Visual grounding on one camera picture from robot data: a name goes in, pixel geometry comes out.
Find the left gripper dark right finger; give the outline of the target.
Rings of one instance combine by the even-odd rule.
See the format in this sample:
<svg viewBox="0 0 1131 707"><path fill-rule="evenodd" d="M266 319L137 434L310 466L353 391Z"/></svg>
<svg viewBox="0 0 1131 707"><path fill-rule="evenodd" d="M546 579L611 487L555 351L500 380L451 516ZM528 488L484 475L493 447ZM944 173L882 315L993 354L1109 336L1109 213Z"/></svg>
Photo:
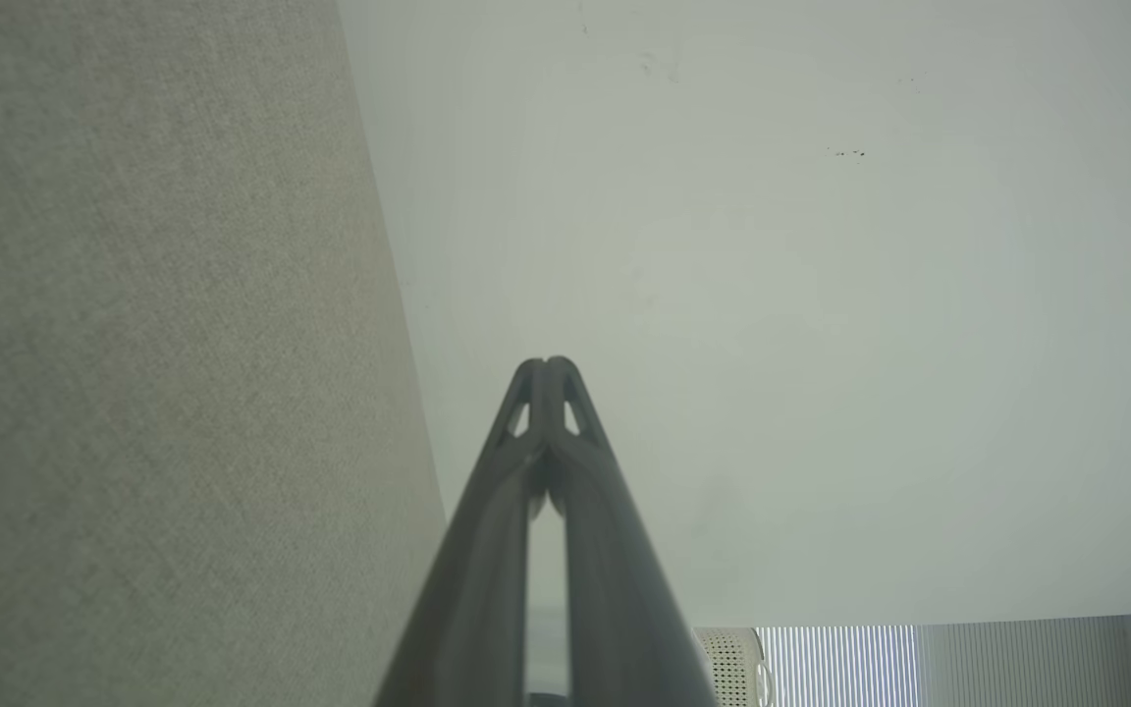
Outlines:
<svg viewBox="0 0 1131 707"><path fill-rule="evenodd" d="M713 706L694 635L582 380L549 357L551 489L566 520L570 702L575 706Z"/></svg>

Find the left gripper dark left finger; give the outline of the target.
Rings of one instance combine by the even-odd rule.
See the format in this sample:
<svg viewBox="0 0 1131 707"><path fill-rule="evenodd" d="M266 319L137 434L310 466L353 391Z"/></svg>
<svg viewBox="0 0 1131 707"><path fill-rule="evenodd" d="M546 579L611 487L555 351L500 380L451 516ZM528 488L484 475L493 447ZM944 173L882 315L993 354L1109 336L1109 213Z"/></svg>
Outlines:
<svg viewBox="0 0 1131 707"><path fill-rule="evenodd" d="M530 521L546 497L543 359L513 373L375 697L378 706L521 706Z"/></svg>

